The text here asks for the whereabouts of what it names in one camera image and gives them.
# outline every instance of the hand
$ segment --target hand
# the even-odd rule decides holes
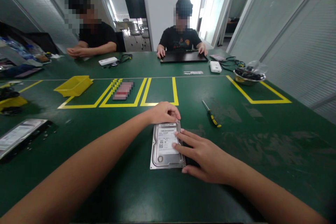
[[[163,58],[166,56],[166,50],[164,48],[159,48],[156,55],[158,58]]]
[[[71,58],[77,59],[78,56],[75,55],[75,48],[67,48],[66,51],[70,55]]]
[[[201,46],[200,46],[200,48],[198,49],[198,53],[199,53],[199,54],[204,53],[205,56],[208,55],[208,51],[207,51],[207,49],[205,48],[205,45],[201,45]]]
[[[74,48],[74,57],[92,57],[95,55],[93,48]]]
[[[181,115],[177,107],[167,101],[162,101],[155,107],[144,112],[149,118],[151,124],[176,123],[181,120]]]
[[[175,135],[193,148],[173,143],[174,149],[194,159],[201,167],[187,165],[182,169],[182,173],[189,173],[208,183],[231,186],[236,184],[244,166],[243,162],[227,154],[210,140],[184,129]]]

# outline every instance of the yellow plastic bin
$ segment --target yellow plastic bin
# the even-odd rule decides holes
[[[27,100],[23,99],[21,96],[9,98],[0,101],[0,111],[6,107],[21,107],[22,105],[25,105],[27,103]]]
[[[63,97],[80,96],[92,83],[88,75],[74,76],[55,88],[54,91],[59,92]]]

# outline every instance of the television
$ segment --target television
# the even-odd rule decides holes
[[[147,18],[144,0],[125,0],[129,18]]]

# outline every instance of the laptop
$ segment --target laptop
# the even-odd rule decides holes
[[[178,63],[178,62],[208,62],[204,53],[198,51],[166,51],[166,56],[160,60],[161,63]]]

